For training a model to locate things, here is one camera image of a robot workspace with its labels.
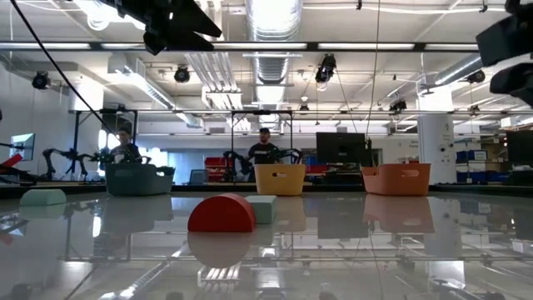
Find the ceiling light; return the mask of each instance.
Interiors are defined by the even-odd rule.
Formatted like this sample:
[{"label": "ceiling light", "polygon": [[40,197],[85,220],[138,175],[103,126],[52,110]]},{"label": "ceiling light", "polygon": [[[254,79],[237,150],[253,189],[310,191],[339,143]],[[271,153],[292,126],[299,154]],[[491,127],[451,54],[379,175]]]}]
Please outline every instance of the ceiling light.
[{"label": "ceiling light", "polygon": [[477,44],[474,43],[446,43],[446,44],[427,44],[425,50],[477,50]]},{"label": "ceiling light", "polygon": [[[87,42],[45,42],[42,44],[49,50],[81,50],[90,49],[91,45]],[[40,49],[39,44],[36,42],[0,42],[0,49],[2,50],[28,50],[28,49]]]},{"label": "ceiling light", "polygon": [[298,53],[244,53],[244,58],[302,58]]},{"label": "ceiling light", "polygon": [[125,42],[105,42],[102,48],[109,50],[144,50],[146,47],[143,43],[125,43]]},{"label": "ceiling light", "polygon": [[[415,46],[414,43],[378,43],[377,48],[380,50],[409,50]],[[346,49],[346,50],[375,50],[374,42],[329,42],[319,43],[318,48],[321,50]]]},{"label": "ceiling light", "polygon": [[307,48],[305,42],[215,42],[215,49],[284,49],[302,50]]}]

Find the light green cube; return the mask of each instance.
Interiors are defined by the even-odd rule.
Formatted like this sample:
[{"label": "light green cube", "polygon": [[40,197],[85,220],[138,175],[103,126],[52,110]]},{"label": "light green cube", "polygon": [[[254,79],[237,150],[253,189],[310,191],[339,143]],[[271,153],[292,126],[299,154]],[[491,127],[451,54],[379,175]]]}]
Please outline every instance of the light green cube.
[{"label": "light green cube", "polygon": [[273,224],[276,217],[276,196],[248,196],[256,215],[256,224]]}]

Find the red half-cylinder block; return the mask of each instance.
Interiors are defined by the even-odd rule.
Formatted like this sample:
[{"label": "red half-cylinder block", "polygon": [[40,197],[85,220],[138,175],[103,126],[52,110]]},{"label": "red half-cylinder block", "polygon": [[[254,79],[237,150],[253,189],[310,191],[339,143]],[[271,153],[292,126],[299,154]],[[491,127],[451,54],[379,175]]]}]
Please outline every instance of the red half-cylinder block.
[{"label": "red half-cylinder block", "polygon": [[255,224],[252,205],[244,197],[226,193],[200,202],[187,227],[196,233],[251,233]]}]

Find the black cable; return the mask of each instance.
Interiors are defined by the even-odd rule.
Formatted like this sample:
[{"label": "black cable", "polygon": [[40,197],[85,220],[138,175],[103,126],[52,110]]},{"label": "black cable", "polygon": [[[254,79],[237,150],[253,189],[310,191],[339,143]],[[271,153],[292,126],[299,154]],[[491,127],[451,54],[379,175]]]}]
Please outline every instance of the black cable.
[{"label": "black cable", "polygon": [[[42,52],[44,53],[44,55],[47,56],[48,60],[50,61],[50,63],[52,63],[53,67],[57,70],[57,72],[59,73],[59,75],[61,76],[61,78],[63,78],[63,80],[65,81],[65,83],[68,85],[68,87],[74,92],[74,94],[76,94],[76,96],[82,100],[83,104],[85,104],[88,108],[89,108],[89,111],[91,112],[92,115],[94,115],[94,117],[96,117],[98,119],[98,121],[100,121],[100,123],[102,123],[102,125],[106,128],[106,130],[108,130],[110,133],[114,133],[113,130],[111,130],[111,128],[105,123],[105,121],[103,120],[102,117],[100,117],[98,115],[98,113],[92,109],[92,107],[89,105],[89,103],[87,103],[87,101],[85,100],[85,98],[82,97],[82,95],[77,91],[77,89],[74,87],[74,85],[70,82],[70,80],[68,80],[67,76],[65,75],[65,73],[63,72],[63,70],[57,65],[57,62],[53,59],[52,55],[50,55],[50,53],[48,52],[48,50],[44,47],[44,45],[42,44],[41,42],[41,39],[37,36],[37,34],[35,33],[35,31],[33,30],[33,27],[32,25],[30,24],[30,22],[26,19],[26,16],[24,16],[24,13],[22,12],[22,10],[20,9],[20,7],[18,6],[17,4],[17,0],[9,0],[11,2],[11,4],[13,5],[13,8],[15,8],[15,10],[17,11],[18,13],[18,16],[22,19],[22,21],[24,22],[24,24],[26,25],[27,27],[27,30],[29,30],[29,32],[32,34],[33,36],[33,39],[35,39],[35,42],[37,42],[37,44],[39,45],[39,47],[41,48]],[[126,151],[128,152],[128,154],[132,155],[132,157],[134,158],[133,154],[126,148]]]}]

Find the air duct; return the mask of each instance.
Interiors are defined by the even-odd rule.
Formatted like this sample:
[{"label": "air duct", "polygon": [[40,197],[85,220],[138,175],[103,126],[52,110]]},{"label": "air duct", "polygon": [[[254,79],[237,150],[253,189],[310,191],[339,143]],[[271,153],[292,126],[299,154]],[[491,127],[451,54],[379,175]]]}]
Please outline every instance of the air duct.
[{"label": "air duct", "polygon": [[[254,42],[290,42],[298,39],[301,23],[301,0],[247,0],[247,21],[249,39]],[[287,74],[291,68],[289,57],[253,58],[257,101],[277,104],[283,100]],[[264,123],[271,116],[260,116]]]},{"label": "air duct", "polygon": [[[122,80],[131,83],[143,91],[148,97],[160,103],[168,110],[181,110],[172,97],[164,90],[159,88],[154,82],[146,78],[146,66],[137,60],[135,67],[130,66],[123,53],[114,53],[107,62],[107,73],[120,74]],[[176,116],[183,120],[189,128],[203,128],[204,122],[200,117],[194,117],[191,114],[177,113]]]},{"label": "air duct", "polygon": [[481,68],[483,68],[481,56],[478,53],[471,54],[468,57],[461,59],[459,62],[447,68],[446,70],[438,72],[433,80],[434,86],[445,86],[456,82],[457,80],[465,78]]}]

